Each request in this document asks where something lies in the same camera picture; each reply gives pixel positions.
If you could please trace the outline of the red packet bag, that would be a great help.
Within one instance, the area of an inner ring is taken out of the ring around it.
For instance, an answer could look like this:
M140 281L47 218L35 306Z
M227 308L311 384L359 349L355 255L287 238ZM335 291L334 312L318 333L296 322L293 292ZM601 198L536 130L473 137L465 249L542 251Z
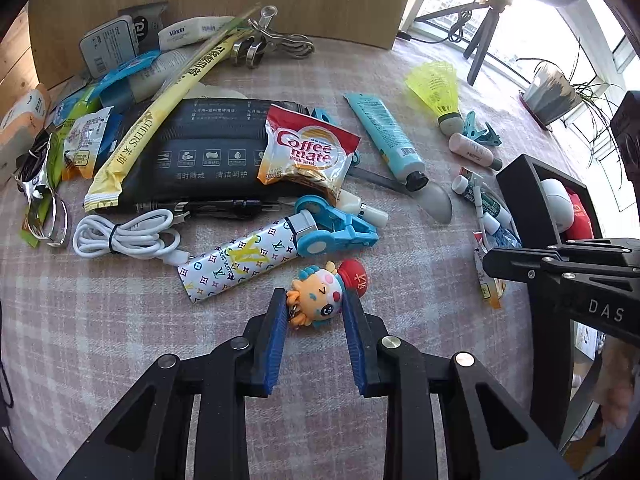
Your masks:
M574 221L566 230L566 237L569 240L592 240L593 230L591 220L584 206L582 206L582 201L572 190L568 190L567 194L570 196L570 201L573 205Z

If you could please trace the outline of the cartoon doll figurine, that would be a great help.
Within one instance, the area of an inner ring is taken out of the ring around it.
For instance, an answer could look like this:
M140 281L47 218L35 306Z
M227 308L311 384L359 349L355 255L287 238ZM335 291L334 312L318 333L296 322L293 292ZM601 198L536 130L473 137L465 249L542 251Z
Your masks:
M299 328L329 321L342 312L349 289L362 297L368 287L369 275L359 260L308 266L286 292L288 324Z

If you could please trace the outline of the monogram patterned lighter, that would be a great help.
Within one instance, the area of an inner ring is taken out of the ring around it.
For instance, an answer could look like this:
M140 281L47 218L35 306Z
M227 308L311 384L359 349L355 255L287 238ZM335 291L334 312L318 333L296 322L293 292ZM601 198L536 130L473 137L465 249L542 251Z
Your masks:
M190 259L178 267L178 277L196 304L296 258L297 242L317 230L302 210Z

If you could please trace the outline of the white power adapter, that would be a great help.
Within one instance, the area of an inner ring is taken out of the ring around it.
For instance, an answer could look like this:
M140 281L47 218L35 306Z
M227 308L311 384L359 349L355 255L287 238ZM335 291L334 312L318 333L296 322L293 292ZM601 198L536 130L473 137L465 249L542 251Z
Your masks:
M559 233L566 232L574 223L574 206L563 183L556 179L540 182L548 204L550 217Z

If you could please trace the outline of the grey spoon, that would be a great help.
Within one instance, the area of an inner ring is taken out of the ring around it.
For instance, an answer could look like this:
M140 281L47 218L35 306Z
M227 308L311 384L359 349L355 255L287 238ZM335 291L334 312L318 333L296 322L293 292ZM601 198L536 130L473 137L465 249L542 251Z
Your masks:
M417 191L409 191L405 185L396 180L380 176L374 172L351 166L347 171L349 177L365 180L371 184L382 186L394 192L412 198L427 214L440 224L449 224L452 219L452 203L450 197L439 184L427 181L427 184Z

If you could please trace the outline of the black rectangular tray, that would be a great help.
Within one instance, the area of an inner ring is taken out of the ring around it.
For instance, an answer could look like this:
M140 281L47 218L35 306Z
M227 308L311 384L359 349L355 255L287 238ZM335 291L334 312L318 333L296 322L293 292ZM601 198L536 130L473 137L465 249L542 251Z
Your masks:
M521 154L498 172L497 181L523 246L547 248L567 240L552 221L550 206L542 189L541 182L549 178L559 180L578 195L591 222L592 238L601 238L600 223L588 188L546 162Z

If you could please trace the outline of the blue sanitizer bottle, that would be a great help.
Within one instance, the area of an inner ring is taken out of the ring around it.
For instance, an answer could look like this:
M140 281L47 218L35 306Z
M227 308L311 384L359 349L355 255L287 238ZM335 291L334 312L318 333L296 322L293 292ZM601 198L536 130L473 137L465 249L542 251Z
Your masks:
M483 223L485 232L491 238L492 246L504 248L522 247L520 240L509 229L504 228L491 214L484 214Z

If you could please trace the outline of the blue plastic clip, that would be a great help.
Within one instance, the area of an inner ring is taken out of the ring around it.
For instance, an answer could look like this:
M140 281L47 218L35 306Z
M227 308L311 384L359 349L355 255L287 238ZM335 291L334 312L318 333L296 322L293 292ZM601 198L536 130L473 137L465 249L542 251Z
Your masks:
M305 195L296 200L294 211L302 214L316 228L295 229L297 252L302 257L330 252L372 247L378 242L378 230L371 223L330 205L317 195Z

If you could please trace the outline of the black pen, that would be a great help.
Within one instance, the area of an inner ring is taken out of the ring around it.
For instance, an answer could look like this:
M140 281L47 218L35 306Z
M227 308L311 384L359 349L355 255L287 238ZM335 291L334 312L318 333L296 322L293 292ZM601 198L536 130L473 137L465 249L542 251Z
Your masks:
M285 207L292 207L292 200L279 198L278 200L206 200L206 202L194 202L183 200L182 202L157 203L146 202L134 205L138 214L144 214L155 209L170 210L174 217L186 218L209 217L229 220L250 220L263 212L281 211Z

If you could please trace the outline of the green lip balm tube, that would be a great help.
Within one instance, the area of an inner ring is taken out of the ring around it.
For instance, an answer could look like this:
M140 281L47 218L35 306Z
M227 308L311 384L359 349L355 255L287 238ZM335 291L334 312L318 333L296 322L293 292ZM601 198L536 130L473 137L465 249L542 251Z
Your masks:
M451 182L451 189L457 196L461 196L471 204L475 204L474 190L476 188L480 189L483 211L494 217L504 228L510 228L512 224L510 211L503 206L503 203L498 200L480 176L469 171L462 172Z

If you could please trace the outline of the teal clothes peg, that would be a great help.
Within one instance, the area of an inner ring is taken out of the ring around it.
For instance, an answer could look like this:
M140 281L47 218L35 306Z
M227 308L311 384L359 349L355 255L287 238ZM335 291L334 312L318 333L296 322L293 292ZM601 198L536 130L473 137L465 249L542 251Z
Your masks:
M476 120L474 110L470 110L465 116L465 122L463 126L462 134L480 144L485 148L496 148L502 144L502 140L494 128L491 127L489 122L486 122L485 127L482 128Z

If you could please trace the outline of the black wet wipes pack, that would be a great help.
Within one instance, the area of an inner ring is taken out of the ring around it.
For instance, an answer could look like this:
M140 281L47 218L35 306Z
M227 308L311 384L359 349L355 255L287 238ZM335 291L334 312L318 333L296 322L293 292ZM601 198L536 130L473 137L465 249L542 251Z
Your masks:
M265 185L257 174L267 147L270 100L185 99L163 121L122 181L120 209L144 204L300 197L308 186Z

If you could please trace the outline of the yellow chopsticks wrapper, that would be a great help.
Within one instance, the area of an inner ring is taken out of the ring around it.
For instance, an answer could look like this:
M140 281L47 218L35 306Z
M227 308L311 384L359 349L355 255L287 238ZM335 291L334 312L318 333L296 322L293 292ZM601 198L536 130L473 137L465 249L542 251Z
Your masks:
M250 32L247 19L259 9L260 4L255 3L232 18L219 32L204 42L170 81L163 84L153 102L127 130L114 152L94 176L84 198L85 212L118 205L119 196L122 194L122 182L146 144L194 84L222 62L238 40L245 38Z

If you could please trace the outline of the yellow shuttlecock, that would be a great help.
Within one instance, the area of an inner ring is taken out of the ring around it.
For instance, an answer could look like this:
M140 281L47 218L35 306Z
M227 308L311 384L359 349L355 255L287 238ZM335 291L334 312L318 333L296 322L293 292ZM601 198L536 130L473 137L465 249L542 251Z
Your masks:
M450 138L462 133L464 120L459 112L458 77L447 62L427 62L412 70L407 87L436 116L440 132Z

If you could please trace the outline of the grey card box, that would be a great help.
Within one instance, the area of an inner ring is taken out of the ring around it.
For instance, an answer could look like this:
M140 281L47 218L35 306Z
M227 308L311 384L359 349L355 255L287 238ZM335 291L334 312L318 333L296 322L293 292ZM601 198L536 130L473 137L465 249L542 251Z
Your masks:
M91 77L102 78L139 54L132 17L128 14L118 16L90 30L81 38L78 47Z

